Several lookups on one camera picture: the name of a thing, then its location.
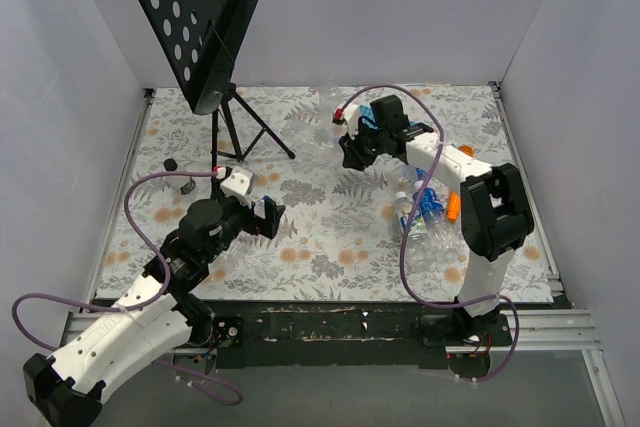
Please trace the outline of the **clear bottle pocari cap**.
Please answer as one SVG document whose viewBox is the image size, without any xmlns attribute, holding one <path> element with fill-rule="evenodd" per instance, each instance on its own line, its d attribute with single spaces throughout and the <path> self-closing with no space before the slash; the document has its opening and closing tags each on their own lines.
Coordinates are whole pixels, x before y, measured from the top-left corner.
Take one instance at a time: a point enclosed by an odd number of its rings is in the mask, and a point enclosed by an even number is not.
<svg viewBox="0 0 640 427">
<path fill-rule="evenodd" d="M 341 88 L 333 80 L 327 80 L 319 89 L 318 109 L 322 117 L 322 126 L 324 127 L 328 140 L 332 140 L 341 132 L 341 126 L 333 123 L 334 112 L 341 107 L 344 102 L 344 95 Z"/>
</svg>

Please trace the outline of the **clear bottle green logo cap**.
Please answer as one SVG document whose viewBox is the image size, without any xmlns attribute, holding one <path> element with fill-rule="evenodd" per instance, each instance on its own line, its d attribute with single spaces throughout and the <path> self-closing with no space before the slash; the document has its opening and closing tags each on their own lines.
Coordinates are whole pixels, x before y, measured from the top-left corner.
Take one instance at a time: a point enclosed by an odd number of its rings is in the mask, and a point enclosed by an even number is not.
<svg viewBox="0 0 640 427">
<path fill-rule="evenodd" d="M 297 148 L 312 153 L 328 153 L 339 149 L 339 136 L 322 126 L 290 120 L 285 123 L 282 134 Z"/>
</svg>

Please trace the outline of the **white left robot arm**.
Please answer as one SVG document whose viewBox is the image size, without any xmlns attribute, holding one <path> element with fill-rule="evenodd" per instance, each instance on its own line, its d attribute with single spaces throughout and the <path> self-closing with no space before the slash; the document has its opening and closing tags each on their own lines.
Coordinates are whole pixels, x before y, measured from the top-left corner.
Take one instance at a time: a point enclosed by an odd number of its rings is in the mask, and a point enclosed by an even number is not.
<svg viewBox="0 0 640 427">
<path fill-rule="evenodd" d="M 52 426 L 89 426 L 119 387 L 167 351 L 209 345 L 213 313 L 193 289 L 240 233 L 273 239 L 285 210 L 268 196 L 249 205 L 224 196 L 194 202 L 113 311 L 26 361 L 28 399 Z"/>
</svg>

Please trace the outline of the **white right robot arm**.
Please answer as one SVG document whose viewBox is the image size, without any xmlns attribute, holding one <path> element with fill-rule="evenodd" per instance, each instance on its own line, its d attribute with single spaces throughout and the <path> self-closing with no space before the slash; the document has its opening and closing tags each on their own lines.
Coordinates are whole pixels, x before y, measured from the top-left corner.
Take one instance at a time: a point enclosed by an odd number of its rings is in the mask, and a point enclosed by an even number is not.
<svg viewBox="0 0 640 427">
<path fill-rule="evenodd" d="M 469 249 L 463 285 L 449 304 L 409 295 L 427 307 L 416 330 L 427 344 L 475 344 L 503 325 L 502 306 L 513 302 L 503 294 L 508 264 L 534 230 L 534 219 L 519 169 L 492 165 L 445 141 L 441 123 L 411 122 L 398 94 L 373 101 L 365 116 L 354 97 L 333 114 L 346 128 L 339 145 L 343 166 L 363 171 L 381 155 L 421 169 L 461 198 L 461 234 Z"/>
</svg>

